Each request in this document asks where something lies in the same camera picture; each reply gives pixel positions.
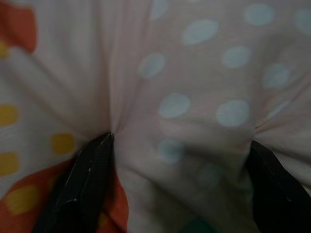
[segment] fabric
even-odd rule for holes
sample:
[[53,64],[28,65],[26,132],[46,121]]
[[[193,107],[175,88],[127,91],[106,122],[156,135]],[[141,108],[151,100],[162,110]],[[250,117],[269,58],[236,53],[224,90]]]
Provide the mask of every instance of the fabric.
[[311,193],[308,0],[0,1],[0,233],[115,134],[99,233],[256,233],[257,140]]

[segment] cloth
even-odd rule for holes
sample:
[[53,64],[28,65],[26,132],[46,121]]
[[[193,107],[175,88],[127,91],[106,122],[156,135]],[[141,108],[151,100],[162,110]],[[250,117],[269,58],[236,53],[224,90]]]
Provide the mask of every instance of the cloth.
[[308,0],[0,1],[0,233],[105,132],[99,233],[258,232],[252,140],[311,193],[310,44]]

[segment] polka dot fabric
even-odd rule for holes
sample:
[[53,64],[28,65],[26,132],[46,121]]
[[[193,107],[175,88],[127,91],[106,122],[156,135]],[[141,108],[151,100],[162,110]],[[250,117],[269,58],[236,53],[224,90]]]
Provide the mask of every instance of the polka dot fabric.
[[307,0],[12,0],[0,15],[1,233],[30,232],[107,131],[98,233],[257,233],[252,140],[311,190]]

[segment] clip jaw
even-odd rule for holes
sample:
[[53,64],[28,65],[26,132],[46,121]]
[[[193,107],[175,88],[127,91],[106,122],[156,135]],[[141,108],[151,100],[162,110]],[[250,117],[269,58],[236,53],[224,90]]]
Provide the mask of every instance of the clip jaw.
[[108,188],[114,136],[83,147],[53,190],[32,233],[94,233]]

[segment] yellow polka dot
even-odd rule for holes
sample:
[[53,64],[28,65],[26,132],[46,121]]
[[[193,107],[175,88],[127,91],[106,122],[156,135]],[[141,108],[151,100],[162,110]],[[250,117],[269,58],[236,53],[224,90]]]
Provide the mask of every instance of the yellow polka dot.
[[26,186],[10,192],[4,199],[8,210],[13,215],[20,215],[35,208],[39,203],[39,190]]
[[4,41],[0,41],[0,59],[7,58],[9,56],[9,47]]
[[54,176],[52,176],[49,181],[48,181],[48,189],[49,191],[52,191],[56,185],[56,181],[58,180],[58,178],[60,177],[61,173],[56,174]]
[[18,171],[19,163],[15,152],[0,153],[0,177]]
[[67,154],[74,149],[73,136],[69,133],[60,133],[52,136],[52,148],[56,154]]
[[0,104],[0,127],[12,125],[17,122],[18,111],[10,104]]
[[104,213],[101,213],[99,215],[99,221],[98,221],[98,225],[99,227],[104,227],[108,222],[108,218]]

